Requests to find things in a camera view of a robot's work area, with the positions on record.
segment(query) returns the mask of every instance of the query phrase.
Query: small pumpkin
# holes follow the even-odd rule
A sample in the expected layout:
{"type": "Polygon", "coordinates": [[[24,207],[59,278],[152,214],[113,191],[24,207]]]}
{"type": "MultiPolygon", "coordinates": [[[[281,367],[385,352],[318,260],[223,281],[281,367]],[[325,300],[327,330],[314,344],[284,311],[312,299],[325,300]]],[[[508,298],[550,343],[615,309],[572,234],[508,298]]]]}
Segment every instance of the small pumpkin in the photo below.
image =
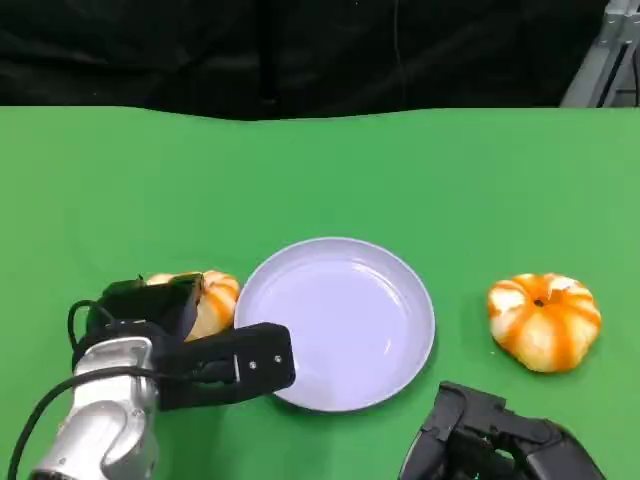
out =
{"type": "Polygon", "coordinates": [[[233,323],[233,312],[236,308],[240,285],[231,275],[215,270],[206,272],[185,272],[176,275],[158,273],[147,280],[147,285],[167,283],[175,277],[202,273],[203,288],[198,302],[196,321],[185,341],[196,340],[216,334],[233,323]]]}
{"type": "Polygon", "coordinates": [[[577,367],[600,333],[601,317],[580,282],[547,273],[517,275],[489,290],[489,322],[496,342],[528,369],[577,367]]]}

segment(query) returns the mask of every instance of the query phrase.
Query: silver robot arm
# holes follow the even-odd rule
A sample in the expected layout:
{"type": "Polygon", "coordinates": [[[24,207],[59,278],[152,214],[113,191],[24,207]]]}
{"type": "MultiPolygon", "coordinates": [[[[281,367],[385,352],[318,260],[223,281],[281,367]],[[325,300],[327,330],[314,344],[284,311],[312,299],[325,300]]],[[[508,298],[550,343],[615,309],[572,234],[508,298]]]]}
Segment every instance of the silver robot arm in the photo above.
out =
{"type": "MultiPolygon", "coordinates": [[[[152,344],[124,337],[89,348],[74,375],[109,367],[153,369],[152,344]]],[[[33,480],[147,480],[158,455],[152,427],[158,390],[153,380],[122,375],[74,389],[71,412],[33,480]]]]}

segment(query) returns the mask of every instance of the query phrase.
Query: black cable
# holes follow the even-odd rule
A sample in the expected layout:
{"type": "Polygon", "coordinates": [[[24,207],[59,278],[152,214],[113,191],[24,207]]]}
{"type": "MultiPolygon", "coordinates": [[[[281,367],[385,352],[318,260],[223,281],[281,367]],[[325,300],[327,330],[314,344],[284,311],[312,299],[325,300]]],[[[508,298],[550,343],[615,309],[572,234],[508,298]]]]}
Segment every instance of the black cable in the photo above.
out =
{"type": "Polygon", "coordinates": [[[76,375],[75,377],[71,377],[65,380],[62,383],[59,383],[55,387],[53,387],[49,392],[42,397],[42,399],[37,403],[36,407],[33,409],[33,412],[29,416],[27,423],[20,432],[20,436],[18,437],[18,441],[16,442],[15,447],[13,448],[13,453],[11,454],[11,462],[9,463],[9,471],[7,473],[7,480],[16,480],[18,477],[18,467],[20,465],[20,459],[22,458],[22,454],[24,453],[24,449],[27,446],[27,441],[33,432],[33,429],[38,423],[38,420],[49,406],[49,404],[56,399],[61,393],[69,390],[70,388],[78,387],[88,382],[93,382],[95,380],[102,380],[104,378],[109,377],[118,377],[120,375],[131,375],[136,377],[145,377],[151,380],[175,380],[175,381],[189,381],[187,377],[181,377],[176,375],[169,375],[166,373],[154,372],[153,370],[148,370],[146,368],[140,367],[111,367],[111,368],[103,368],[101,370],[96,370],[94,372],[82,373],[80,375],[76,375]]]}
{"type": "Polygon", "coordinates": [[[76,318],[76,312],[81,309],[82,307],[93,307],[96,310],[98,310],[107,320],[109,320],[109,323],[111,323],[112,326],[115,326],[118,321],[115,319],[115,317],[113,315],[111,315],[111,313],[109,313],[109,311],[104,308],[102,305],[100,305],[98,302],[96,302],[95,300],[80,300],[76,303],[74,303],[73,305],[71,305],[71,308],[69,309],[69,315],[67,316],[67,333],[69,334],[69,343],[71,343],[71,348],[75,351],[76,347],[78,346],[78,340],[76,339],[76,334],[75,334],[75,329],[74,329],[74,323],[75,323],[75,318],[76,318]]]}
{"type": "Polygon", "coordinates": [[[398,67],[398,75],[400,77],[400,86],[402,88],[402,105],[401,110],[407,108],[407,76],[402,62],[402,54],[400,52],[400,39],[398,38],[398,23],[400,21],[400,0],[394,0],[393,4],[393,50],[396,54],[396,64],[398,67]]]}
{"type": "Polygon", "coordinates": [[[638,75],[638,50],[633,51],[633,56],[631,58],[631,63],[633,64],[631,69],[633,70],[633,81],[636,86],[636,107],[640,107],[640,75],[638,75]]]}

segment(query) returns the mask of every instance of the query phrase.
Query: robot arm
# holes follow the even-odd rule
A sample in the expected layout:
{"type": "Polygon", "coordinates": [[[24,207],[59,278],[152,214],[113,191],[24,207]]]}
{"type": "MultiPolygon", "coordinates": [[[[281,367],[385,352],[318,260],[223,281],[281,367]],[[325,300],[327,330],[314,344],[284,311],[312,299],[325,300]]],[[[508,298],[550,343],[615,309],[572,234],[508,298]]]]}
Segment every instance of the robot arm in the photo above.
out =
{"type": "Polygon", "coordinates": [[[442,382],[400,480],[602,480],[580,443],[548,421],[505,409],[506,400],[442,382]],[[496,450],[509,452],[513,461],[496,450]]]}

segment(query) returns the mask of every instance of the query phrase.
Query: plate rim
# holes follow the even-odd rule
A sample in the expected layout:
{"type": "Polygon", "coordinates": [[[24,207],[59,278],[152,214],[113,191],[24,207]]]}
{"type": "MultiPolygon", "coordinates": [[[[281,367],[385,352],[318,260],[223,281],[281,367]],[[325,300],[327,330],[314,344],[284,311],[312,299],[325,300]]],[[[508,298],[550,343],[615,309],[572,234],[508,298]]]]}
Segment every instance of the plate rim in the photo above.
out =
{"type": "Polygon", "coordinates": [[[279,399],[291,404],[291,405],[295,405],[297,407],[301,407],[307,410],[312,410],[312,411],[316,411],[316,412],[326,412],[326,413],[345,413],[345,412],[356,412],[359,410],[364,410],[366,408],[370,408],[373,407],[374,405],[378,405],[381,403],[386,402],[387,400],[395,397],[396,395],[398,395],[402,390],[404,390],[406,387],[409,386],[409,384],[411,382],[413,382],[415,380],[415,378],[420,374],[420,372],[422,371],[422,369],[424,368],[425,364],[427,363],[427,360],[429,359],[430,355],[431,355],[431,351],[433,350],[433,344],[435,342],[435,337],[436,337],[436,311],[435,311],[435,307],[433,306],[433,300],[431,299],[431,295],[429,294],[429,290],[427,289],[427,286],[425,285],[424,281],[422,280],[422,278],[420,278],[420,276],[416,273],[416,271],[411,268],[411,266],[405,262],[402,258],[400,258],[398,255],[396,255],[395,253],[391,252],[390,250],[380,246],[380,245],[376,245],[375,243],[371,243],[368,242],[366,240],[360,240],[358,238],[353,238],[353,237],[341,237],[341,236],[327,236],[327,237],[314,237],[314,238],[308,238],[306,240],[300,240],[298,242],[292,243],[290,245],[287,245],[286,247],[281,248],[280,250],[277,250],[275,253],[271,254],[269,257],[267,257],[265,260],[263,260],[262,262],[260,262],[260,264],[253,270],[253,272],[251,272],[251,274],[249,275],[249,278],[247,278],[247,281],[244,283],[242,289],[240,290],[240,295],[238,297],[238,301],[236,302],[236,308],[234,311],[234,315],[233,315],[233,326],[234,328],[238,328],[237,325],[237,318],[238,318],[238,312],[240,311],[240,307],[242,305],[242,299],[244,296],[246,296],[245,292],[247,291],[248,287],[250,286],[250,284],[252,283],[252,281],[254,281],[254,278],[258,275],[258,273],[260,273],[260,271],[269,263],[273,262],[276,258],[285,255],[289,250],[293,250],[295,248],[299,248],[301,246],[310,244],[310,243],[322,243],[322,242],[327,242],[327,241],[342,241],[342,242],[347,242],[347,243],[355,243],[355,244],[360,244],[363,245],[365,247],[368,248],[373,248],[375,250],[378,250],[380,252],[382,252],[383,254],[386,254],[387,256],[391,257],[395,262],[397,262],[398,264],[400,264],[400,266],[402,268],[404,268],[407,272],[409,272],[409,274],[411,274],[411,276],[413,276],[413,278],[417,281],[418,285],[422,288],[422,291],[427,299],[427,303],[429,306],[429,309],[431,311],[431,327],[432,327],[432,335],[429,335],[428,341],[426,342],[426,348],[424,349],[424,352],[422,353],[422,356],[419,359],[419,362],[416,364],[416,368],[412,371],[410,371],[410,375],[408,377],[408,380],[405,382],[401,382],[400,385],[398,385],[397,387],[393,388],[392,390],[390,390],[388,393],[380,396],[380,398],[366,402],[365,404],[363,404],[362,406],[356,407],[356,408],[317,408],[317,407],[312,407],[309,405],[305,405],[304,403],[300,403],[297,401],[293,401],[290,399],[285,398],[282,395],[282,390],[276,391],[274,392],[274,395],[276,397],[278,397],[279,399]]]}

